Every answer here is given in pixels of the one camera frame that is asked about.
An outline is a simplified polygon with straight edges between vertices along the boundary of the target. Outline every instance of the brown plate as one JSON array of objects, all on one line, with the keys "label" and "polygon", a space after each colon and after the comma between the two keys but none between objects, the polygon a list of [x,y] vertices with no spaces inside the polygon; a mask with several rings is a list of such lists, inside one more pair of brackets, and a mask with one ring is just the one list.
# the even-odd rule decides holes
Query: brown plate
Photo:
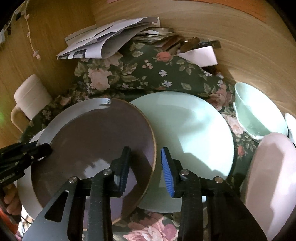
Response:
[{"label": "brown plate", "polygon": [[122,198],[110,200],[113,223],[136,208],[155,167],[150,124],[139,109],[119,99],[94,98],[69,107],[46,127],[38,141],[43,143],[50,143],[53,153],[31,167],[32,185],[42,207],[70,177],[93,177],[119,158],[124,146],[131,148],[126,190]]}]

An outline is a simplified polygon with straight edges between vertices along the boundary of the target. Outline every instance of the newspaper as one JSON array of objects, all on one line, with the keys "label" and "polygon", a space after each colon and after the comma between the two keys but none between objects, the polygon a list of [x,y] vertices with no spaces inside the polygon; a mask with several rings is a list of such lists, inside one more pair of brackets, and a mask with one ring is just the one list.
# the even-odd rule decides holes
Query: newspaper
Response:
[{"label": "newspaper", "polygon": [[57,58],[108,58],[153,23],[159,23],[159,18],[123,19],[95,29],[90,26],[66,37],[69,46]]}]

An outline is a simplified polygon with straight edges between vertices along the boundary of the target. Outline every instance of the plate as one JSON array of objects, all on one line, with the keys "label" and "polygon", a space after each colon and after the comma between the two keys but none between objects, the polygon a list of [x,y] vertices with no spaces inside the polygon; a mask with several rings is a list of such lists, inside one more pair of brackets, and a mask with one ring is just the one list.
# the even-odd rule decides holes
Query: plate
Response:
[{"label": "plate", "polygon": [[203,178],[229,175],[234,156],[231,131],[223,116],[206,101],[180,92],[157,92],[131,102],[148,118],[157,144],[157,164],[148,191],[138,205],[159,213],[181,211],[181,198],[171,198],[163,179],[160,149]]},{"label": "plate", "polygon": [[132,158],[126,190],[122,198],[110,199],[114,223],[138,205],[155,168],[156,145],[150,124],[135,106],[119,99],[94,98],[67,108],[45,128],[37,145],[43,143],[50,143],[53,153],[31,166],[31,187],[38,202],[23,203],[30,215],[37,211],[27,207],[40,212],[71,176],[93,177],[129,146]]},{"label": "plate", "polygon": [[296,144],[295,139],[296,139],[296,119],[290,115],[289,113],[285,114],[285,120],[288,126],[289,130],[289,138],[291,142]]},{"label": "plate", "polygon": [[296,205],[295,157],[292,142],[281,133],[271,133],[261,140],[251,162],[245,205],[268,241],[275,236],[283,240],[281,235],[294,222],[289,217]]}]

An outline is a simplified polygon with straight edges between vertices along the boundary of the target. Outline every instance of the white dish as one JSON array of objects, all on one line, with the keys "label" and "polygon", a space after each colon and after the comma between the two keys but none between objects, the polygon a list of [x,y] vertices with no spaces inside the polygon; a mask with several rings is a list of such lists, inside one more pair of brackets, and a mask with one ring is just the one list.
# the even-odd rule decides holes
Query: white dish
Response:
[{"label": "white dish", "polygon": [[290,228],[287,221],[296,205],[296,149],[283,134],[265,136],[245,180],[245,205],[267,240]]},{"label": "white dish", "polygon": [[285,120],[288,126],[289,130],[289,138],[291,142],[296,144],[295,139],[296,139],[296,119],[290,115],[289,113],[285,114]]},{"label": "white dish", "polygon": [[180,92],[158,92],[131,102],[148,118],[155,133],[157,162],[148,191],[138,207],[159,213],[181,211],[181,198],[166,191],[160,149],[203,178],[226,178],[231,170],[234,144],[222,115],[206,101]]},{"label": "white dish", "polygon": [[271,99],[246,83],[236,83],[234,88],[237,119],[253,139],[261,140],[273,132],[288,135],[285,119]]},{"label": "white dish", "polygon": [[[37,141],[45,129],[40,131],[35,135],[30,142]],[[32,218],[36,218],[38,214],[42,211],[42,206],[40,205],[32,186],[31,179],[31,167],[24,170],[25,175],[17,181],[17,190],[20,197],[20,201],[24,206],[27,213]]]}]

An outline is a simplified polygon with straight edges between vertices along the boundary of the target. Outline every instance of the green floral fabric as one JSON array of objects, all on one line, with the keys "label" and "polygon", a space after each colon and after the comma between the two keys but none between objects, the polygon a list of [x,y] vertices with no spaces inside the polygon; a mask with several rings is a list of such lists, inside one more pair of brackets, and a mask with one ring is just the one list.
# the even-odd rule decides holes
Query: green floral fabric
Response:
[{"label": "green floral fabric", "polygon": [[[113,97],[130,102],[157,91],[184,92],[212,104],[229,124],[235,151],[233,167],[227,182],[239,193],[239,187],[246,176],[257,143],[237,122],[232,107],[234,86],[227,80],[213,76],[178,56],[137,42],[127,43],[108,59],[81,59],[74,75],[76,77],[71,88],[48,104],[30,122],[22,135],[22,142],[30,141],[69,106],[89,98]],[[180,213],[163,215],[137,208],[129,217],[113,226],[114,239],[173,241],[177,237],[179,217]]]}]

